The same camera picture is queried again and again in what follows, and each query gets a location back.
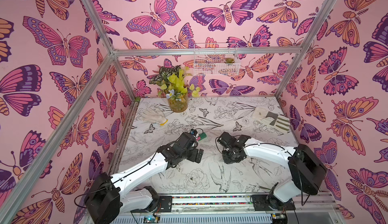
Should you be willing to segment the green lego brick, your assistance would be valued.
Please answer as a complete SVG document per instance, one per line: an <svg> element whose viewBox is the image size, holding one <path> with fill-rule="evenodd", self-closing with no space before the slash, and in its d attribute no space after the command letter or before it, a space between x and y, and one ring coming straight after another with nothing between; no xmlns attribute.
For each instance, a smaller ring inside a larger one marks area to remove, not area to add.
<svg viewBox="0 0 388 224"><path fill-rule="evenodd" d="M201 133L198 135L198 137L201 137L201 140L203 140L203 139L207 138L207 135L206 135L206 133Z"/></svg>

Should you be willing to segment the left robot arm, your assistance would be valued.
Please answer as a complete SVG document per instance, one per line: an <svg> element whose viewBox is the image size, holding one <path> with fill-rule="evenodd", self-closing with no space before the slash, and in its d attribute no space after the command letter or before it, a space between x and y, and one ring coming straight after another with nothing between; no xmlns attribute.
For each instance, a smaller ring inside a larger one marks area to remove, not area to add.
<svg viewBox="0 0 388 224"><path fill-rule="evenodd" d="M204 151L198 148L198 137L198 131L192 129L175 141L160 146L150 158L125 171L113 175L99 174L83 202L93 222L110 224L124 212L157 210L160 196L154 188L135 188L150 177L177 167L182 161L200 163Z"/></svg>

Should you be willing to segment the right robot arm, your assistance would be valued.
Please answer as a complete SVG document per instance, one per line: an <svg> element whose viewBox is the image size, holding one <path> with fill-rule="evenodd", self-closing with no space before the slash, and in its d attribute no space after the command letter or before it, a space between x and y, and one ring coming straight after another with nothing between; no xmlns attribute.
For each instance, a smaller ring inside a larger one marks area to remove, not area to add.
<svg viewBox="0 0 388 224"><path fill-rule="evenodd" d="M282 166L289 172L288 177L276 183L264 198L264 203L272 209L285 206L297 196L304 201L317 195L328 173L323 162L304 144L283 147L247 135L235 137L227 132L223 132L215 142L222 147L220 153L226 164L256 158Z"/></svg>

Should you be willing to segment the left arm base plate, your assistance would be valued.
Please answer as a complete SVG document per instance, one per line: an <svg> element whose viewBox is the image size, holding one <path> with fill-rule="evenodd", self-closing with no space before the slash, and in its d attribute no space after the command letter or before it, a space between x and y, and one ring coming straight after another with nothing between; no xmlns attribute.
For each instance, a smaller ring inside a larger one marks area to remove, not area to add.
<svg viewBox="0 0 388 224"><path fill-rule="evenodd" d="M156 199L153 199L150 205L144 209L146 212L171 212L172 210L172 196L160 196Z"/></svg>

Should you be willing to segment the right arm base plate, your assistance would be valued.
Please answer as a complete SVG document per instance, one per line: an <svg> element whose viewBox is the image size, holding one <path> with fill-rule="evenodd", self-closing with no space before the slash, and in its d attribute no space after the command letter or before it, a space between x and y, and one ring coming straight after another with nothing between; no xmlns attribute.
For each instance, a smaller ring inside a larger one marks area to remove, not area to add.
<svg viewBox="0 0 388 224"><path fill-rule="evenodd" d="M292 200L281 202L272 195L256 194L250 197L255 211L288 211L296 210Z"/></svg>

